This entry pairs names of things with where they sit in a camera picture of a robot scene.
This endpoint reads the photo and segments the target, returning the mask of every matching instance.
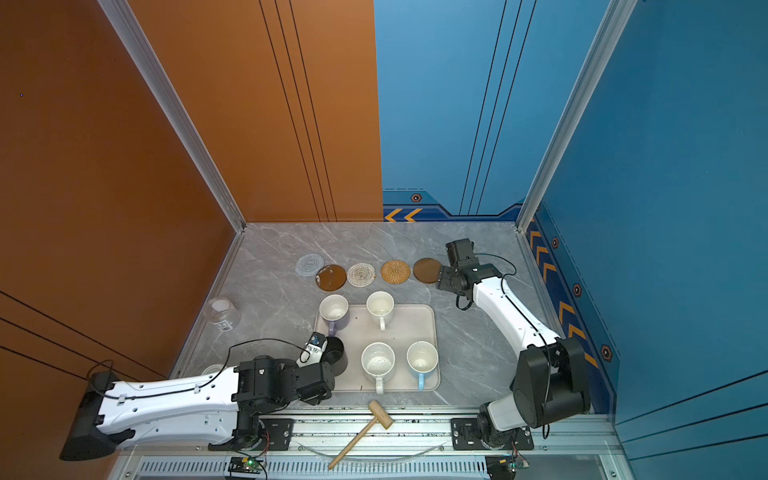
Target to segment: robotic arm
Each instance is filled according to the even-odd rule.
[[[312,360],[301,366],[258,356],[218,374],[146,383],[96,373],[59,458],[100,458],[117,447],[157,440],[202,440],[210,443],[209,450],[251,449],[265,438],[259,415],[297,399],[316,405],[330,398],[335,385],[331,365],[319,360],[325,337],[314,334],[312,341],[313,348],[306,350]]]
[[[584,349],[561,339],[510,290],[493,265],[481,265],[469,239],[446,245],[451,266],[437,288],[464,296],[485,311],[518,357],[512,393],[480,407],[482,441],[501,448],[516,429],[538,428],[590,408]],[[266,427],[259,415],[293,400],[312,405],[331,396],[333,370],[324,357],[325,336],[314,333],[299,362],[259,356],[218,374],[122,382],[110,372],[94,374],[61,451],[62,460],[88,460],[147,441],[208,441],[210,450],[256,447]]]
[[[541,323],[510,290],[493,265],[481,265],[469,239],[447,243],[450,266],[440,271],[437,288],[477,304],[507,339],[518,367],[511,394],[480,408],[478,427],[490,448],[507,443],[515,429],[538,428],[590,408],[587,361],[574,338]]]

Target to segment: woven coaster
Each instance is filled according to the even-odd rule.
[[[326,265],[315,276],[315,283],[326,292],[338,290],[346,283],[346,271],[340,265]]]
[[[323,265],[326,264],[326,259],[322,258],[317,253],[310,253],[299,258],[296,262],[296,275],[298,276],[315,276]]]
[[[382,278],[387,283],[403,283],[411,276],[411,267],[402,260],[390,260],[382,265]]]
[[[434,258],[422,258],[413,264],[413,276],[421,283],[434,283],[440,276],[442,264]]]
[[[376,269],[370,263],[355,263],[346,271],[346,281],[352,286],[362,288],[376,279]]]

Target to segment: wooden hammer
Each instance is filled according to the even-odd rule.
[[[349,453],[349,450],[352,450],[352,447],[355,446],[355,444],[360,440],[363,436],[365,436],[366,433],[373,427],[377,422],[381,423],[384,429],[388,429],[392,426],[392,424],[395,422],[392,420],[392,417],[389,416],[389,413],[384,411],[384,408],[382,408],[381,405],[376,400],[373,400],[370,404],[368,404],[368,408],[371,410],[371,413],[373,414],[373,420],[368,422],[368,425],[362,430],[360,430],[360,433],[357,434],[357,436],[352,439],[350,443],[344,447],[344,449],[339,453],[336,458],[333,459],[333,461],[328,465],[329,470],[333,470],[333,467],[336,466],[339,462],[341,462],[341,459],[344,458],[344,455]]]

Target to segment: tray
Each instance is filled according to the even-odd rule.
[[[315,331],[328,334],[328,323],[320,317],[315,320]],[[395,351],[395,375],[384,384],[387,392],[418,392],[419,383],[408,367],[406,353],[414,342],[426,341],[438,349],[435,330],[435,312],[429,305],[395,305],[395,315],[384,332],[371,320],[365,305],[349,306],[349,325],[336,332],[344,342],[349,365],[336,377],[334,392],[375,392],[376,385],[366,378],[360,358],[371,343],[384,342]],[[424,379],[424,391],[431,392],[440,385],[440,365]]]

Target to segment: mug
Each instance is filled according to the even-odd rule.
[[[373,322],[377,323],[383,332],[395,314],[395,299],[387,292],[373,292],[366,301],[366,308]]]
[[[395,375],[395,351],[386,343],[371,343],[362,351],[362,370],[376,384],[376,393],[384,393],[384,384]]]
[[[335,336],[326,339],[326,350],[320,357],[320,362],[328,362],[331,365],[333,376],[339,376],[346,370],[349,360],[344,351],[344,342]]]
[[[349,324],[349,302],[341,295],[328,295],[320,302],[320,316],[328,322],[328,336]]]
[[[438,362],[437,349],[430,342],[416,342],[406,353],[411,374],[419,379],[419,391],[424,391],[424,378],[435,371]]]

